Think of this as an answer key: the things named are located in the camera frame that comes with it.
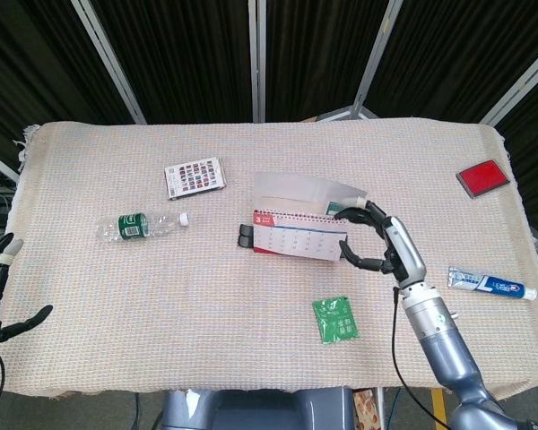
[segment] red box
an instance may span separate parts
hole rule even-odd
[[[494,159],[463,170],[456,177],[472,198],[510,182]]]

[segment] blue toothpaste tube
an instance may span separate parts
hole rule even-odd
[[[526,300],[534,300],[537,296],[535,289],[526,288],[524,284],[519,282],[503,280],[490,275],[471,273],[457,267],[448,268],[448,286],[450,288],[498,294],[499,296],[525,298]]]

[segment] white bottle cap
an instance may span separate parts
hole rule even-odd
[[[179,214],[179,224],[181,224],[183,227],[187,227],[189,225],[189,217],[187,216],[187,212],[181,212]]]
[[[527,288],[524,292],[524,297],[526,300],[534,300],[538,296],[538,293],[534,288]]]
[[[341,205],[347,208],[361,208],[365,209],[367,206],[367,199],[363,197],[349,197],[341,200]]]

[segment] plastic bottle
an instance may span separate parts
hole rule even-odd
[[[138,212],[104,217],[98,222],[96,237],[105,242],[162,237],[179,226],[188,226],[186,212]]]

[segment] black curtain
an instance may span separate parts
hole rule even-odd
[[[267,1],[267,121],[352,105],[387,0]]]
[[[69,1],[0,0],[0,160],[18,166],[30,124],[131,124]]]
[[[497,125],[530,225],[538,230],[538,84]]]
[[[365,106],[479,122],[538,57],[538,1],[406,1]]]
[[[95,0],[149,124],[252,121],[247,0]]]

